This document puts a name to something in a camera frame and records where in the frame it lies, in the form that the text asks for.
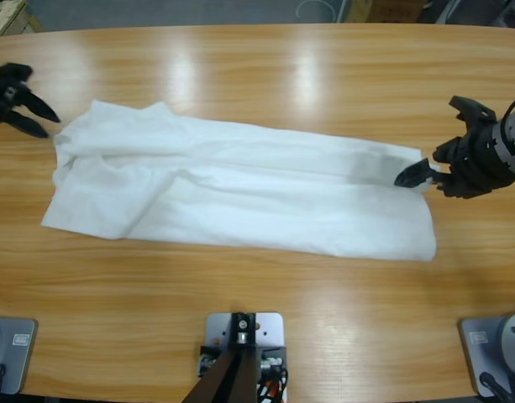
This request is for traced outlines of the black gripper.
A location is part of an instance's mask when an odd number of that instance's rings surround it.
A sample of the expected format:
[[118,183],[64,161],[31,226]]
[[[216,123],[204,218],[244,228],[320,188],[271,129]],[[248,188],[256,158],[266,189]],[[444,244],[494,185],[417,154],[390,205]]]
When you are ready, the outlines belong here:
[[55,111],[25,86],[28,79],[29,75],[24,74],[0,76],[0,123],[6,123],[32,137],[47,139],[50,135],[38,122],[13,110],[16,94],[17,105],[24,106],[36,116],[53,123],[60,122]]
[[[498,156],[496,145],[489,127],[469,130],[441,144],[433,152],[433,159],[448,164],[449,173],[437,180],[437,188],[447,197],[472,198],[510,186],[515,174]],[[417,187],[432,180],[433,174],[428,159],[423,159],[401,171],[394,185]]]

